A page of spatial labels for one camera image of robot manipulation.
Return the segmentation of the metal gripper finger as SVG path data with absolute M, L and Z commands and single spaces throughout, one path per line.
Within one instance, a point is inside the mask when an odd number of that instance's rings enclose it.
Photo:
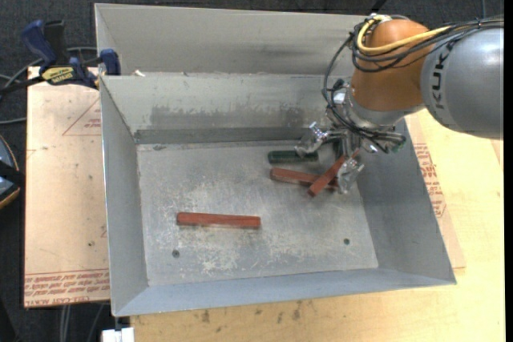
M 328 140 L 328 137 L 330 137 L 330 131 L 323 130 L 316 122 L 312 122 L 294 150 L 300 157 L 314 154 Z
M 364 168 L 365 165 L 356 159 L 346 160 L 337 172 L 338 191 L 347 194 Z

